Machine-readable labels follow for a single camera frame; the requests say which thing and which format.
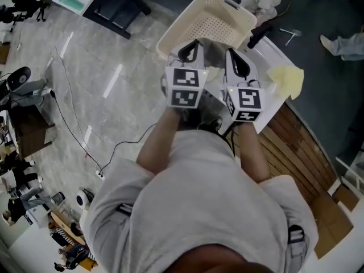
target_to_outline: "beige plastic basket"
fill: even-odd
[[[197,38],[238,48],[256,23],[252,13],[232,0],[193,0],[159,40],[157,52],[167,60],[173,47]]]

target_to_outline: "white shoe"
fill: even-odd
[[[320,35],[320,42],[324,48],[326,48],[332,55],[334,55],[332,51],[332,41],[329,40],[326,36]]]
[[[271,20],[278,15],[277,10],[272,7],[270,9],[259,9],[255,13],[255,17],[257,18],[257,25],[255,27],[261,26],[263,22]]]

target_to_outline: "yellow cloth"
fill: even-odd
[[[267,71],[268,76],[277,84],[279,95],[292,99],[299,96],[302,90],[304,72],[296,66],[280,66]]]

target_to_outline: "sleeve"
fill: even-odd
[[[105,170],[104,182],[91,203],[82,230],[96,261],[107,272],[114,272],[121,264],[129,235],[129,217],[117,209],[122,204],[133,205],[153,175],[125,159]]]
[[[260,187],[280,205],[291,224],[303,228],[308,244],[307,259],[319,240],[319,234],[312,211],[294,179],[288,175],[281,175],[260,183]]]

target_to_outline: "backpack strap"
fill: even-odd
[[[284,273],[297,273],[302,268],[307,254],[305,232],[299,225],[288,228],[288,245]]]

